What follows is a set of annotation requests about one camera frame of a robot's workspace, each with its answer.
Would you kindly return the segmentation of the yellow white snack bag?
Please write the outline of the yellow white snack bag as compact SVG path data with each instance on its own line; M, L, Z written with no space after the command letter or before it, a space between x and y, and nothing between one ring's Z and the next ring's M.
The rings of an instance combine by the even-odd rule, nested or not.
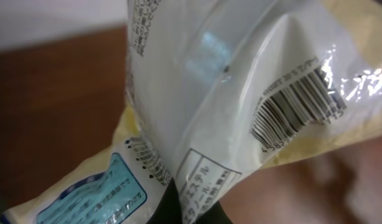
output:
M382 136L382 3L129 1L110 147L0 223L195 223L253 172Z

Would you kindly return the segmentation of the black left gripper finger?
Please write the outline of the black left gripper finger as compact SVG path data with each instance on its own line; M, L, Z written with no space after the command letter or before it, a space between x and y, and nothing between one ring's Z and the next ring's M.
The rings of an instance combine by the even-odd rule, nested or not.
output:
M182 224L178 191L173 180L169 182L162 200L147 224ZM195 224L232 224L232 221L217 202Z

